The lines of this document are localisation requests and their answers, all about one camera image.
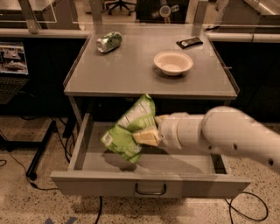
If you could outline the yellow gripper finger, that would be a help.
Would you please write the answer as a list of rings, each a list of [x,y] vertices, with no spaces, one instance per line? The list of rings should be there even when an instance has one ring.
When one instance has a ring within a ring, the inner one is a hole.
[[[168,115],[157,115],[154,120],[157,125],[159,125],[165,118],[168,118]]]
[[[156,126],[134,132],[132,136],[138,144],[158,146],[160,143],[160,137]]]

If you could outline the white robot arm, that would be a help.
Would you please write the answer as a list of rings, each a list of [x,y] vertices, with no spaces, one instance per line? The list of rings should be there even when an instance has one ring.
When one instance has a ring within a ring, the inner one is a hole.
[[[156,127],[133,134],[139,144],[251,158],[280,173],[280,135],[236,108],[219,106],[204,115],[160,115]]]

